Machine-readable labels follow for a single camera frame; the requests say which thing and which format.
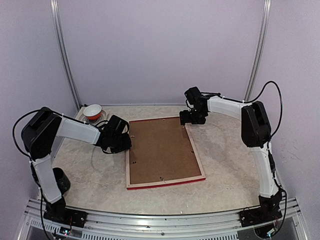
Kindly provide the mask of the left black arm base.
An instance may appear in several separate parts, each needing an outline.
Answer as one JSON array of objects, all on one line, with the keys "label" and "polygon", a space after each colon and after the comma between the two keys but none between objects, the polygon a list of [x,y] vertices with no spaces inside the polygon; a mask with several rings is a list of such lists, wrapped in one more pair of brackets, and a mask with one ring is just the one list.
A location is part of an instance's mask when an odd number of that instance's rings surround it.
[{"label": "left black arm base", "polygon": [[68,225],[71,227],[84,228],[88,213],[82,210],[75,210],[66,207],[64,197],[55,203],[46,202],[43,217],[46,220]]}]

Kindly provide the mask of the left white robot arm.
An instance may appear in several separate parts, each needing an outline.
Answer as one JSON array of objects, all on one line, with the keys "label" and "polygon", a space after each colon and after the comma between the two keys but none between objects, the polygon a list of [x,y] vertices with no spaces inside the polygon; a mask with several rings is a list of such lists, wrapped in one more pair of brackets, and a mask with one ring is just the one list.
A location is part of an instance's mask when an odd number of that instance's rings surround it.
[{"label": "left white robot arm", "polygon": [[105,154],[117,154],[132,147],[130,125],[124,119],[112,115],[105,124],[96,126],[64,116],[48,107],[35,110],[33,114],[22,129],[21,138],[31,158],[42,194],[47,202],[53,204],[49,212],[63,223],[70,218],[70,211],[58,203],[63,194],[56,183],[51,163],[55,139],[62,137],[77,140],[99,147]]}]

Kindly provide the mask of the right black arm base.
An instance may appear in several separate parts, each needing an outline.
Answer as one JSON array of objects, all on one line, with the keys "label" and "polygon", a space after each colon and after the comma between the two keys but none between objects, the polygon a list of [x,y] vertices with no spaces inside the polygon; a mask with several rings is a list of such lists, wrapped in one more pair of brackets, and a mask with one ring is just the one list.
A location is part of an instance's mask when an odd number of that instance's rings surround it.
[{"label": "right black arm base", "polygon": [[280,209],[282,198],[281,191],[271,197],[259,195],[259,207],[244,209],[239,212],[241,226],[244,228],[281,219],[283,217]]}]

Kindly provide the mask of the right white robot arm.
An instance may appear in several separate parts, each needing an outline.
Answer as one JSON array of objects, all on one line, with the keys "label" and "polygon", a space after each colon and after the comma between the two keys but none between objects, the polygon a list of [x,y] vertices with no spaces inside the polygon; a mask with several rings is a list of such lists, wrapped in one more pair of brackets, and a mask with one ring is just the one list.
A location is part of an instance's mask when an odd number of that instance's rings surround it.
[{"label": "right white robot arm", "polygon": [[199,96],[193,107],[179,112],[180,124],[203,125],[209,113],[240,120],[242,142],[250,149],[257,167],[260,196],[270,199],[278,192],[271,150],[271,125],[261,101],[236,102],[218,96]]}]

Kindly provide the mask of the grey round plate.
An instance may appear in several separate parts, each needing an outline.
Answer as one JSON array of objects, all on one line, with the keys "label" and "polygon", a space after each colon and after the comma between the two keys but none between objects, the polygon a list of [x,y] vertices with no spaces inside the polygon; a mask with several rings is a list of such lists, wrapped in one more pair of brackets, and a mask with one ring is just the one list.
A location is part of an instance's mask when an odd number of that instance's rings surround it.
[{"label": "grey round plate", "polygon": [[100,113],[100,116],[95,120],[88,119],[84,114],[80,115],[79,120],[81,122],[85,122],[87,124],[97,125],[101,121],[106,121],[108,119],[108,116],[109,116],[109,112],[105,111],[105,110],[102,110],[101,113]]}]

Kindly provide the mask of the orange white bowl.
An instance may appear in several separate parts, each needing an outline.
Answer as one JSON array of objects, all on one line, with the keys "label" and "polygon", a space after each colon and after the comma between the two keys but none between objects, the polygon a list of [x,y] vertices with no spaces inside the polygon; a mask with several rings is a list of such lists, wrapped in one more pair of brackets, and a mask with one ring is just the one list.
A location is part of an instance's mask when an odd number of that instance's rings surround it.
[{"label": "orange white bowl", "polygon": [[101,116],[102,107],[99,104],[92,104],[83,110],[83,115],[89,120],[96,120]]}]

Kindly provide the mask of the black cylindrical cup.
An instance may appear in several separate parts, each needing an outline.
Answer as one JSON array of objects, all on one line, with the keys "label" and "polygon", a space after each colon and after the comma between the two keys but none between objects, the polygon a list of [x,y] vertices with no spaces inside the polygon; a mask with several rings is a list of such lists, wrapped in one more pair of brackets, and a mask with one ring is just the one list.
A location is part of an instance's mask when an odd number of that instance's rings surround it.
[{"label": "black cylindrical cup", "polygon": [[52,170],[57,187],[60,190],[61,194],[64,195],[67,191],[69,191],[71,187],[71,182],[61,168],[54,167]]}]

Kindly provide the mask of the aluminium front rail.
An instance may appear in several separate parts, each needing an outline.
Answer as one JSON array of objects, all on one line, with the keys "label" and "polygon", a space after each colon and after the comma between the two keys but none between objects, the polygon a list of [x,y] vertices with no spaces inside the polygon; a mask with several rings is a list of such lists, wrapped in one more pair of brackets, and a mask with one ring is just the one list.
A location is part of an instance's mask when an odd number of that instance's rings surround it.
[{"label": "aluminium front rail", "polygon": [[30,199],[15,240],[308,240],[295,198],[282,201],[285,218],[242,226],[240,210],[202,214],[138,215],[85,210],[82,227],[42,219],[41,202]]}]

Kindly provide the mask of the left aluminium post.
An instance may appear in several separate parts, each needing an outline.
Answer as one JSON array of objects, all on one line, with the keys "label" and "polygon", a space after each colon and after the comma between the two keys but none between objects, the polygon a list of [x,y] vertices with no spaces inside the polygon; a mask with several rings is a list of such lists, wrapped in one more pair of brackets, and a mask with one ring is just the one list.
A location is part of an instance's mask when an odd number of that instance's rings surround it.
[{"label": "left aluminium post", "polygon": [[74,102],[74,105],[77,110],[80,110],[82,107],[82,103],[79,97],[79,93],[77,91],[76,83],[73,78],[70,61],[68,58],[67,48],[64,41],[64,34],[62,28],[62,22],[59,11],[59,3],[57,0],[50,0],[50,8],[53,20],[53,26],[55,30],[55,35],[57,37],[58,49],[63,65],[63,69],[66,75],[67,84],[71,92],[71,96]]}]

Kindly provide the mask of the aluminium post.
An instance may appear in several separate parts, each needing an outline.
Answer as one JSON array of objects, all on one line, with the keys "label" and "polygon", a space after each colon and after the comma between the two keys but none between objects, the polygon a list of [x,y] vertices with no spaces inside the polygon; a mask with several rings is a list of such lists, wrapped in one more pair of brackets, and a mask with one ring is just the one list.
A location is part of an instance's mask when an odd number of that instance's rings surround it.
[{"label": "aluminium post", "polygon": [[80,110],[82,107],[82,103],[79,97],[79,93],[77,91],[76,83],[73,78],[70,61],[68,58],[67,48],[64,41],[64,34],[62,28],[62,22],[59,11],[59,3],[57,0],[50,0],[50,8],[53,20],[53,26],[55,30],[55,35],[57,37],[58,49],[63,65],[63,69],[66,75],[67,84],[71,92],[71,96],[74,102],[74,105],[77,110]]},{"label": "aluminium post", "polygon": [[244,99],[242,100],[243,102],[247,102],[250,100],[254,90],[256,80],[257,80],[257,75],[260,67],[261,58],[263,55],[265,40],[268,32],[271,5],[272,5],[271,0],[265,0],[263,2],[263,11],[262,11],[259,34],[258,34],[255,54],[253,58],[253,64],[249,74],[248,84],[245,90]]}]

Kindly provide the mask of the right aluminium post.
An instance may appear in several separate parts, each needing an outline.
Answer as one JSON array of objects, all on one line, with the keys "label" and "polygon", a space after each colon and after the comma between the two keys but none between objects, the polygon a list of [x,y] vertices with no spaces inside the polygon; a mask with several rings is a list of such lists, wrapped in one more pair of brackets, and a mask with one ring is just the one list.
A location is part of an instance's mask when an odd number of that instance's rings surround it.
[{"label": "right aluminium post", "polygon": [[257,80],[257,75],[260,67],[261,58],[263,55],[265,40],[268,32],[271,5],[272,5],[271,0],[265,0],[263,2],[263,11],[262,11],[259,34],[258,34],[255,54],[253,58],[253,64],[249,74],[248,84],[245,90],[244,99],[242,100],[243,102],[247,102],[250,100],[254,90],[256,80]]}]

